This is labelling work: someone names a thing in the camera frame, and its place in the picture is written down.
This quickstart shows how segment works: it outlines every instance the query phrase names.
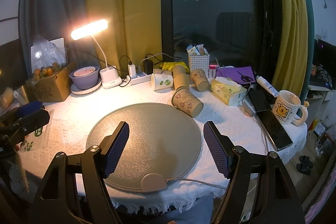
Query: black slipper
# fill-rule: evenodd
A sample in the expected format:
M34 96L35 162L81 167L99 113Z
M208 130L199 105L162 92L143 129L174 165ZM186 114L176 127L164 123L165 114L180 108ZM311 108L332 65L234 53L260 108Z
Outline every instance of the black slipper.
M303 164L306 164L309 168L313 168L313 163L309 160L308 156L300 156L299 157L300 162L302 162Z
M297 164L296 169L304 175L310 175L311 169L306 164Z

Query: window frame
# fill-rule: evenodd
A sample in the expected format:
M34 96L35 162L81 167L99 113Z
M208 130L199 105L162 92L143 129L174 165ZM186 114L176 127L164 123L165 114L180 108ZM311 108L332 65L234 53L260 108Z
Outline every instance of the window frame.
M281 40L282 3L281 0L254 0L255 37L261 40L260 59L254 68L258 75L272 80ZM173 3L161 0L162 52L172 56L173 47Z

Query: scissors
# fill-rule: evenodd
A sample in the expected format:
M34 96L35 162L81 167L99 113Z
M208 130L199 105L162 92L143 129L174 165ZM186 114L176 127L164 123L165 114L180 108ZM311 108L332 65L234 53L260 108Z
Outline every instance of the scissors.
M240 74L242 81L248 82L248 83L253 81L253 79L251 77L243 75L239 71L237 71L237 72Z

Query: plastic basket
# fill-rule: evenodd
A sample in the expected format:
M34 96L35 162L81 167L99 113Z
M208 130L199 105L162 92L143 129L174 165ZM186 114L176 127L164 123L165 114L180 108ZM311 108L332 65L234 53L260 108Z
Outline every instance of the plastic basket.
M190 73L196 69L202 69L205 72L205 75L209 77L209 60L210 55L195 55L190 56L188 54L188 63Z

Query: textured white tablecloth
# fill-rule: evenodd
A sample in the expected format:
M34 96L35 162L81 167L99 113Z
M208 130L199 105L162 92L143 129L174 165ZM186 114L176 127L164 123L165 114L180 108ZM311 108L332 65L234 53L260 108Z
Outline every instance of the textured white tablecloth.
M203 103L201 113L194 118L201 129L202 148L199 158L188 173L187 178L227 186L229 180L220 174L203 138L203 125L213 121L221 134L229 136L233 144L241 145L251 153L266 154L264 138L259 126L250 117L246 117L238 107L227 106L216 99L209 91L198 92L193 86L191 92ZM48 165L59 151L67 155L82 153L86 139L93 126L106 114L136 103L156 102L171 105L173 89L154 92L150 82L114 87L108 90L100 87L96 92L83 96L71 94L64 102L45 104L51 115L51 122L45 126L41 136L34 133L26 138L20 150L24 168L38 177L43 177ZM293 145L280 151L279 155L286 164L306 141L306 124L297 127L293 124L284 126L293 141ZM77 175L79 194L84 193L81 175ZM191 208L196 198L206 195L223 196L225 190L196 182L177 181L168 188L155 194L126 193L107 187L115 206L123 204L130 213L137 212L144 206L145 212L156 209L167 212L170 205L180 211Z

